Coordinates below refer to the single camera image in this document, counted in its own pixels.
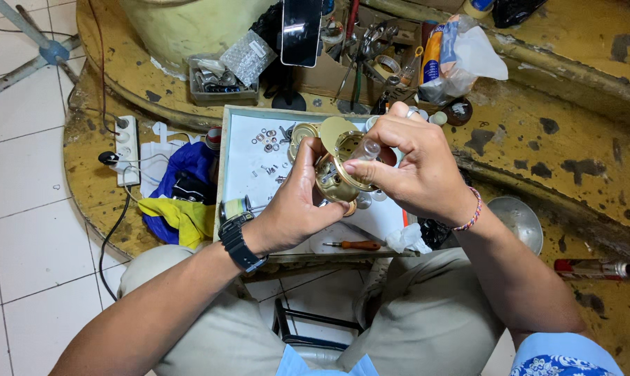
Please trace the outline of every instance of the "yellow cloth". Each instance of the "yellow cloth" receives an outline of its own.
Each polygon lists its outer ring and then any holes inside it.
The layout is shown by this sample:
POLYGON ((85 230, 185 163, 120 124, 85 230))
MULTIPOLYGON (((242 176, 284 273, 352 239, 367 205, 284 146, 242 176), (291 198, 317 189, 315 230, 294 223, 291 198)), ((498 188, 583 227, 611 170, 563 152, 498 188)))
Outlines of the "yellow cloth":
POLYGON ((215 228, 215 205, 174 199, 142 199, 138 207, 150 217, 164 217, 178 229, 178 243, 196 248, 206 237, 212 239, 215 228))

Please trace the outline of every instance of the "screwdriver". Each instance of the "screwdriver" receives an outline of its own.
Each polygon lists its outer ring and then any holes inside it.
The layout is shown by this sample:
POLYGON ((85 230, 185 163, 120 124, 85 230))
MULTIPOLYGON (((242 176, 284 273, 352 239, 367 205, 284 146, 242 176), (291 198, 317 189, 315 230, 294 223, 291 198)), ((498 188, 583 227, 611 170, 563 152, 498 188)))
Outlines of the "screwdriver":
POLYGON ((362 250, 362 251, 377 251, 382 246, 380 243, 366 240, 365 242, 340 242, 340 243, 322 243, 322 245, 328 245, 329 247, 338 247, 344 250, 362 250))

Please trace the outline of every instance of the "orange screwdriver handle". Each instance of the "orange screwdriver handle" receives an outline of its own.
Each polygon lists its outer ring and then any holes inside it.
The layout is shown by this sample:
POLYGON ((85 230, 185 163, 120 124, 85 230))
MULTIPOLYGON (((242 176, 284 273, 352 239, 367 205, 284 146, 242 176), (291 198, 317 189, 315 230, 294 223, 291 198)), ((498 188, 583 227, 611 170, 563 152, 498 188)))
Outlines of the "orange screwdriver handle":
POLYGON ((341 242, 341 248, 344 250, 349 250, 352 248, 353 250, 362 250, 362 251, 377 251, 382 246, 379 243, 372 242, 367 240, 365 242, 341 242))

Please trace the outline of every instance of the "black wristwatch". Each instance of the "black wristwatch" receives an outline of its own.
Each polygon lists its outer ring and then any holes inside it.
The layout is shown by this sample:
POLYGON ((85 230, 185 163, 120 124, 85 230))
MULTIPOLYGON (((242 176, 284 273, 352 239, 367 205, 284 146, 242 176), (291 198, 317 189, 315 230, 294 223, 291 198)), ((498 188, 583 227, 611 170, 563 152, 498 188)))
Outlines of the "black wristwatch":
POLYGON ((236 261, 236 264, 245 269, 246 273, 259 268, 269 258, 269 256, 266 256, 260 259, 255 256, 255 254, 247 247, 247 244, 245 244, 245 240, 243 239, 241 227, 254 218, 254 215, 249 211, 238 214, 226 221, 220 227, 220 231, 218 233, 220 240, 222 240, 222 245, 225 246, 229 256, 236 261))

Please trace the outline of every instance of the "smartphone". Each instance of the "smartphone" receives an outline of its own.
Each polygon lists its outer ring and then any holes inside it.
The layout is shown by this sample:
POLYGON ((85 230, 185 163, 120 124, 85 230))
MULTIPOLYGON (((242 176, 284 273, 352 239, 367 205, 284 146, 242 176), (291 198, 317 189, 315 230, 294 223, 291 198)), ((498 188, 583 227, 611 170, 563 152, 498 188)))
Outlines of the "smartphone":
POLYGON ((307 68, 317 64, 322 1, 284 0, 280 57, 282 64, 307 68))

